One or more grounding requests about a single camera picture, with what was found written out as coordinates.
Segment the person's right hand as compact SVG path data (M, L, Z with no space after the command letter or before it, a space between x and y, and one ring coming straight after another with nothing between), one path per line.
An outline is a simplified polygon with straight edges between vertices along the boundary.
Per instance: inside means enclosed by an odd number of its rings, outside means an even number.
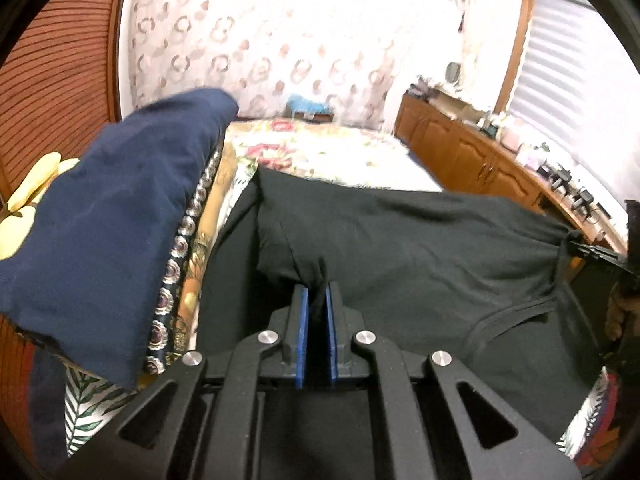
M625 334L638 337L639 312L639 296L625 296L620 291L620 285L615 284L608 295L605 336L612 341L619 340Z

